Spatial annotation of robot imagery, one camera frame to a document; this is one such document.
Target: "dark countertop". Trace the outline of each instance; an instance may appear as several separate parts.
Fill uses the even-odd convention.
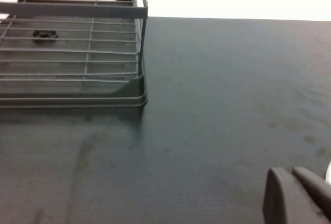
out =
[[[149,18],[149,103],[1,110],[0,222],[262,223],[268,168],[331,160],[331,23]]]

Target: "gray plastic tray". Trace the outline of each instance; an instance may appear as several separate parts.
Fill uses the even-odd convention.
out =
[[[0,3],[0,107],[145,105],[143,1]]]

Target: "smudge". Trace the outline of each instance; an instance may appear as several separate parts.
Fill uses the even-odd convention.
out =
[[[35,218],[31,222],[31,224],[41,224],[43,215],[44,215],[44,209],[43,208],[38,209],[35,213]]]
[[[91,122],[91,121],[92,121],[92,116],[91,116],[91,115],[87,115],[87,116],[85,117],[85,121],[86,121],[86,122]]]
[[[237,166],[242,166],[242,167],[246,167],[246,168],[251,168],[253,167],[253,164],[244,160],[244,159],[240,159],[235,163]]]
[[[277,127],[277,123],[276,122],[269,122],[269,124],[268,124],[268,127],[269,128],[275,128],[275,127]]]
[[[313,114],[304,108],[301,108],[301,112],[302,112],[303,116],[306,117],[307,119],[309,119],[310,121],[319,122],[324,125],[330,125],[330,121],[328,120],[328,118],[326,118],[324,116],[319,116],[317,114]]]
[[[315,156],[318,158],[324,157],[326,154],[327,154],[327,149],[325,147],[321,147],[315,152]]]
[[[319,138],[314,135],[306,135],[302,138],[302,141],[311,145],[316,145]]]
[[[113,169],[117,169],[117,165],[116,165],[116,163],[115,163],[114,161],[109,160],[109,164],[110,164],[110,166],[111,166]]]

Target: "gray object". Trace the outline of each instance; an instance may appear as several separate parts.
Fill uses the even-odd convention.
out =
[[[142,1],[0,3],[0,107],[144,106]]]

